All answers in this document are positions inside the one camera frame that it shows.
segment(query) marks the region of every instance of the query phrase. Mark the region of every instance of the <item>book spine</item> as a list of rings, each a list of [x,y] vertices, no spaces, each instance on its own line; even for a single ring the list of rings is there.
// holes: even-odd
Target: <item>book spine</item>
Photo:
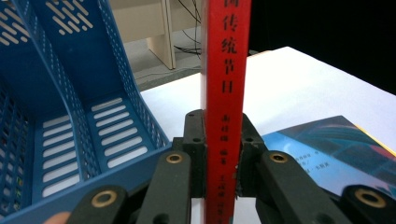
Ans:
[[[204,0],[202,109],[207,142],[205,223],[232,223],[250,0]]]

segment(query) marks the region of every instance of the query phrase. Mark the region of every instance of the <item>blue plastic file holder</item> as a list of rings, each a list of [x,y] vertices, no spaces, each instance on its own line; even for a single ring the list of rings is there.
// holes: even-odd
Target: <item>blue plastic file holder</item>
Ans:
[[[41,222],[169,148],[106,0],[0,2],[0,221]]]

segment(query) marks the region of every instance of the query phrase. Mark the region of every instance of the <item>cable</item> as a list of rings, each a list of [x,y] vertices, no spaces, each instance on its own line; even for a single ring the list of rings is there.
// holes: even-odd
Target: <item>cable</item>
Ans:
[[[192,0],[192,2],[195,5],[195,17],[197,17],[197,15],[199,16],[199,13],[198,13],[198,9],[197,9],[196,3],[194,1],[195,0]],[[194,44],[195,44],[195,53],[197,54],[198,59],[201,60],[201,57],[199,56],[201,53],[198,53],[197,41],[196,41],[196,39],[197,39],[197,27],[198,27],[198,21],[195,21],[195,36],[194,36],[195,37],[195,42],[194,42]]]
[[[172,71],[164,72],[164,73],[150,73],[150,74],[147,74],[147,75],[142,76],[142,77],[137,77],[137,78],[135,78],[135,80],[138,80],[138,79],[141,79],[141,78],[144,78],[144,77],[150,77],[150,76],[160,76],[160,75],[172,74],[172,73],[179,72],[179,71],[182,71],[182,70],[201,70],[201,68],[200,67],[190,67],[190,68],[189,67],[181,67],[181,68],[179,68],[177,70],[172,70]]]
[[[174,46],[174,47],[175,47],[175,49],[179,49],[180,51],[183,51],[183,52],[185,52],[185,53],[201,54],[201,52],[198,52],[198,50],[200,50],[200,49],[198,49],[198,48],[195,48],[195,49],[185,49],[185,48],[181,48],[181,47],[178,47],[178,46]]]
[[[194,16],[192,14],[192,12],[181,2],[181,0],[178,0],[178,2],[190,13],[190,15],[195,18],[196,21],[198,21],[199,23],[201,23],[201,21],[198,20],[198,18],[196,16]]]
[[[193,39],[193,38],[190,37],[184,30],[182,30],[182,31],[183,31],[184,35],[186,35],[186,37],[188,37],[190,40],[194,41],[194,42],[197,43],[197,44],[201,44],[201,42],[199,42],[199,41],[196,40],[196,37],[195,37],[195,39]]]
[[[192,3],[194,4],[194,7],[195,7],[195,13],[198,15],[198,17],[197,16],[195,16],[195,17],[199,18],[199,21],[200,21],[201,15],[199,14],[196,0],[192,0]]]

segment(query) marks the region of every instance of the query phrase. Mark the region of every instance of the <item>table surface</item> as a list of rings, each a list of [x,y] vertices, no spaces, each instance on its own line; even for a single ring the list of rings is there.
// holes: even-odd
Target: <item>table surface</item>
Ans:
[[[181,137],[184,116],[201,108],[201,75],[142,92],[170,140]],[[295,49],[247,58],[244,113],[259,134],[342,115],[378,141],[396,149],[396,96]],[[254,199],[238,199],[234,223],[260,223]],[[201,222],[199,200],[191,223]]]

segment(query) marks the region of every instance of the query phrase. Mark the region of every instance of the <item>blue book cover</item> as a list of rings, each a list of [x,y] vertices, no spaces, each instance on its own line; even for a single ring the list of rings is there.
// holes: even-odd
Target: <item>blue book cover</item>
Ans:
[[[320,187],[336,195],[346,186],[361,184],[396,199],[396,157],[342,116],[262,138],[268,149],[290,154]]]

